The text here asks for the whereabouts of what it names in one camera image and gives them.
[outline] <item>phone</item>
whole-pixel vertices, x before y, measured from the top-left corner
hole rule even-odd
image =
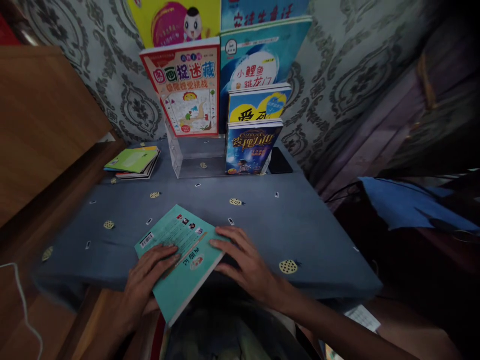
[[[271,150],[271,160],[268,166],[272,174],[291,174],[294,172],[289,162],[278,147]]]

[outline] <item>right hand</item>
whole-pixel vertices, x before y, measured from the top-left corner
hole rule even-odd
[[[290,283],[273,274],[259,251],[245,231],[239,227],[217,227],[217,234],[227,237],[234,244],[212,239],[210,244],[230,255],[240,266],[240,270],[221,263],[216,271],[235,280],[247,293],[265,306],[283,312],[295,288]]]

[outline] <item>finger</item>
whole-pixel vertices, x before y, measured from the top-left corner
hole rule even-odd
[[[219,264],[215,268],[215,271],[222,273],[223,275],[226,275],[229,278],[235,280],[235,282],[237,282],[239,285],[244,283],[244,277],[242,276],[242,274],[233,266],[230,266],[226,263]]]
[[[223,235],[224,237],[231,239],[247,254],[252,255],[255,253],[255,249],[248,243],[244,236],[239,231],[237,231],[237,228],[234,228],[233,226],[217,227],[215,230],[217,234]]]
[[[231,242],[212,239],[210,240],[210,244],[214,248],[220,249],[230,255],[232,258],[234,258],[235,261],[240,265],[240,267],[242,267],[242,264],[245,264],[247,260],[247,255],[235,245],[233,245]]]
[[[145,261],[138,269],[139,280],[145,278],[150,273],[150,271],[152,271],[155,265],[157,265],[159,261],[169,257],[172,254],[175,254],[178,251],[178,249],[179,248],[176,246],[163,247],[160,249],[156,249],[153,252],[153,255],[147,261]]]
[[[163,247],[164,247],[163,244],[159,244],[159,245],[156,245],[156,246],[152,247],[150,250],[148,250],[146,252],[146,254],[144,254],[140,258],[140,260],[138,261],[136,266],[128,272],[129,277],[135,278],[139,269],[141,269],[144,266],[144,264],[147,263],[154,256],[154,254],[158,250],[162,249]]]
[[[150,300],[146,303],[145,309],[143,310],[143,315],[147,315],[150,313],[153,313],[156,310],[159,310],[159,303],[157,302],[157,299],[154,297],[151,297]]]
[[[157,281],[162,277],[162,275],[170,269],[173,265],[179,262],[181,255],[177,254],[171,258],[160,261],[156,266],[148,273],[145,277],[145,286],[148,288],[148,292],[151,292],[154,288]]]

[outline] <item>green book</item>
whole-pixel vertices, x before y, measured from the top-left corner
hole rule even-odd
[[[140,174],[152,162],[152,160],[155,159],[157,154],[157,151],[126,149],[106,164],[105,168],[126,173]]]

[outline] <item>patterned wallpaper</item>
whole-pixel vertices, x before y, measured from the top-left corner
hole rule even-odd
[[[165,137],[126,0],[17,1],[37,36],[62,48],[121,137]],[[314,22],[290,71],[281,135],[305,171],[417,55],[434,13],[427,1],[311,0]]]

